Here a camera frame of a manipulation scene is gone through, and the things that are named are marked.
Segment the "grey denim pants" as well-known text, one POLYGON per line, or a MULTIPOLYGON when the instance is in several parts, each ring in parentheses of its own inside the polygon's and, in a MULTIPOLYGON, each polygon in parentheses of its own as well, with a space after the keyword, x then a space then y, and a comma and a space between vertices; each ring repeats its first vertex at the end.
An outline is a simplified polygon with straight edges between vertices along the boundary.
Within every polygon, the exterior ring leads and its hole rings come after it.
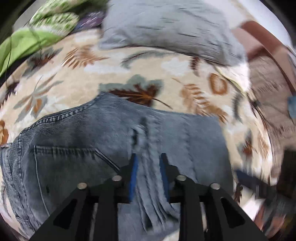
POLYGON ((31 237, 79 183, 102 184, 136 154, 135 197, 119 208, 119 239, 162 240, 180 218, 179 207, 164 195, 162 153, 194 182, 216 182, 233 192, 217 118, 155 110, 109 93, 21 131, 1 149, 1 168, 12 211, 31 237))

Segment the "brown striped pillow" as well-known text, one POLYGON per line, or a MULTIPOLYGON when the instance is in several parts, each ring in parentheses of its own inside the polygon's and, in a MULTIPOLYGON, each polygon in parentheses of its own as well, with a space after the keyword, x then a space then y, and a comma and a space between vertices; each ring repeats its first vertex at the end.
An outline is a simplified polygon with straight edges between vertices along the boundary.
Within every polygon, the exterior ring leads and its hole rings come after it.
POLYGON ((273 59, 259 56, 249 63, 251 89, 267 125, 273 148, 295 150, 295 123, 288 114, 292 93, 273 59))

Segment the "leaf pattern bed blanket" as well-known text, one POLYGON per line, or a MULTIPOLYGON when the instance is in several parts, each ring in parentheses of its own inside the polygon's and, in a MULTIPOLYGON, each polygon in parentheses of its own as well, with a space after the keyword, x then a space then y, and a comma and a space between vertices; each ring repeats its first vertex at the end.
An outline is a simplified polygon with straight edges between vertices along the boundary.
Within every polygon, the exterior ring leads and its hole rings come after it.
POLYGON ((249 66, 224 68, 161 49, 100 50, 98 30, 66 37, 21 64, 1 87, 1 144, 43 116, 73 108, 101 92, 138 94, 136 103, 219 118, 233 168, 270 183, 266 127, 253 111, 249 66))

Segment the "grey quilted pillow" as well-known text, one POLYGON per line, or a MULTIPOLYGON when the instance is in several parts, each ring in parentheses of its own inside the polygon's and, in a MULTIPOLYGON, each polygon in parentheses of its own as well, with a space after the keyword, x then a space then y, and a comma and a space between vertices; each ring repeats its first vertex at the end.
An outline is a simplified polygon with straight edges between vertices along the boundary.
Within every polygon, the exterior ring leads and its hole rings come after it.
POLYGON ((204 1, 109 1, 101 49, 159 47, 220 65, 246 60, 223 13, 204 1))

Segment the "blue fuzzy towel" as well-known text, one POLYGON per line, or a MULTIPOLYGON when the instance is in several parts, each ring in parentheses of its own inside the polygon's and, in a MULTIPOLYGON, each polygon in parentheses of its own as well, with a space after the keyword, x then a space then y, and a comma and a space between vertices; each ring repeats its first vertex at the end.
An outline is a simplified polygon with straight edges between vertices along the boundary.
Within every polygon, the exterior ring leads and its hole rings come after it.
POLYGON ((290 96, 287 99, 287 110, 290 118, 293 122, 296 120, 296 96, 290 96))

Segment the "pink brown headboard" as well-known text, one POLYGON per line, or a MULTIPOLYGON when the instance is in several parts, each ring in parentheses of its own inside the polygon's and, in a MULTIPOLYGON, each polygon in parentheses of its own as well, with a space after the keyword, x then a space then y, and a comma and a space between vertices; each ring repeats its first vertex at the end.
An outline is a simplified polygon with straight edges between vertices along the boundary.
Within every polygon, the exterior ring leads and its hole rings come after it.
POLYGON ((290 60, 292 51, 287 46, 255 21, 244 22, 232 29, 232 33, 243 45, 248 61, 269 56, 283 74, 291 93, 295 94, 295 67, 290 60))

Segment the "purple patterned cloth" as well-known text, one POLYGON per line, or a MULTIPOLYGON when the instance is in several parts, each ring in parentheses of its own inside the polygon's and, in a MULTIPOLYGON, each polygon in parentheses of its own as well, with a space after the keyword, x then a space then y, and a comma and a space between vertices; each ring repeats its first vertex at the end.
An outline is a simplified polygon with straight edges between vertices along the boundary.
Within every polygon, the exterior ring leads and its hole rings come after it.
POLYGON ((79 31, 99 27, 102 24, 104 18, 105 18, 105 12, 103 11, 87 13, 78 21, 73 31, 79 32, 79 31))

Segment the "green checkered quilt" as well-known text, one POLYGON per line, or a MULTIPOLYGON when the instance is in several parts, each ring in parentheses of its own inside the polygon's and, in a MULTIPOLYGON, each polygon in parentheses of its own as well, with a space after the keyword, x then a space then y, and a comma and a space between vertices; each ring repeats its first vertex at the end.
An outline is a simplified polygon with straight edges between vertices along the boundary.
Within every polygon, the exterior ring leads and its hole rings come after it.
POLYGON ((1 75, 18 59, 59 42, 84 12, 105 11, 107 1, 46 1, 24 27, 1 43, 1 75))

